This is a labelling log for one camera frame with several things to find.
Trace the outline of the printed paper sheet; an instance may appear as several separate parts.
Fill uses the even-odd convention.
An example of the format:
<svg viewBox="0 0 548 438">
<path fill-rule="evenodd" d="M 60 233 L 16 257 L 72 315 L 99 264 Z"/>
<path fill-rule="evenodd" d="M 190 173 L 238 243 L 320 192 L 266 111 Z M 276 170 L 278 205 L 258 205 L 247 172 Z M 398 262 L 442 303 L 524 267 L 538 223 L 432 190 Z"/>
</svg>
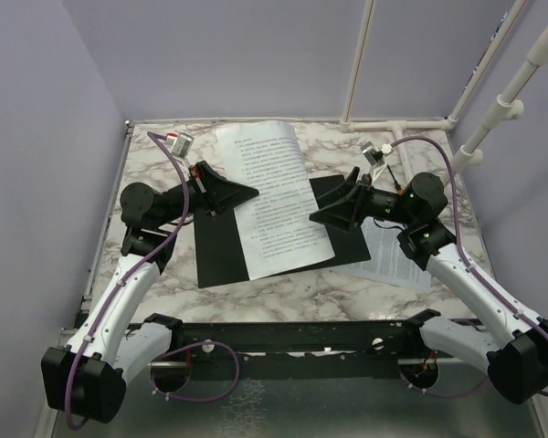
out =
<svg viewBox="0 0 548 438">
<path fill-rule="evenodd" d="M 260 279 L 334 258 L 296 131 L 271 120 L 216 130 L 226 177 L 259 190 L 235 209 L 248 277 Z"/>
<path fill-rule="evenodd" d="M 420 292 L 430 290 L 431 275 L 409 260 L 399 246 L 396 238 L 401 231 L 399 225 L 377 224 L 367 218 L 362 231 L 371 259 L 337 266 L 332 271 Z"/>
</svg>

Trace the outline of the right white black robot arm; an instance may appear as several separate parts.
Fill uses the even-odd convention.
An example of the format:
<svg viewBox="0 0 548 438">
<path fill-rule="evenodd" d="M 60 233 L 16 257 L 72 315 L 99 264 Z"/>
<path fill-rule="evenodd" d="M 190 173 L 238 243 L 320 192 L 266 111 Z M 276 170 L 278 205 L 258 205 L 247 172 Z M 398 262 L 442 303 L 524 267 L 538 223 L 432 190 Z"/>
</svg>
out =
<svg viewBox="0 0 548 438">
<path fill-rule="evenodd" d="M 463 251 L 439 215 L 448 204 L 440 178 L 413 177 L 402 193 L 375 189 L 353 169 L 347 180 L 317 199 L 311 221 L 350 231 L 364 219 L 401 224 L 400 249 L 420 269 L 446 285 L 471 310 L 484 331 L 462 326 L 433 310 L 407 321 L 403 350 L 421 357 L 437 350 L 485 373 L 507 401 L 521 404 L 548 387 L 548 318 L 540 317 L 495 282 Z"/>
</svg>

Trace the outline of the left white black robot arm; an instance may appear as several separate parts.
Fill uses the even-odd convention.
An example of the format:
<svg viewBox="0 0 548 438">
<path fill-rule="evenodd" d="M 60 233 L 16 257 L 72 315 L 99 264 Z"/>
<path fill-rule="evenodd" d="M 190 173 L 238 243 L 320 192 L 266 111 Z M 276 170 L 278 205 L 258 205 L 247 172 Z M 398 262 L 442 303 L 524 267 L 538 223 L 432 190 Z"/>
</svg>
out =
<svg viewBox="0 0 548 438">
<path fill-rule="evenodd" d="M 184 225 L 200 211 L 228 213 L 258 196 L 255 188 L 231 182 L 206 162 L 191 166 L 181 184 L 159 193 L 143 182 L 127 185 L 120 196 L 126 233 L 112 279 L 95 308 L 63 347 L 41 360 L 47 404 L 69 420 L 110 422 L 130 382 L 151 362 L 177 358 L 184 339 L 181 321 L 148 317 L 134 333 L 128 327 L 144 295 L 160 278 L 174 252 L 175 234 L 165 224 Z"/>
</svg>

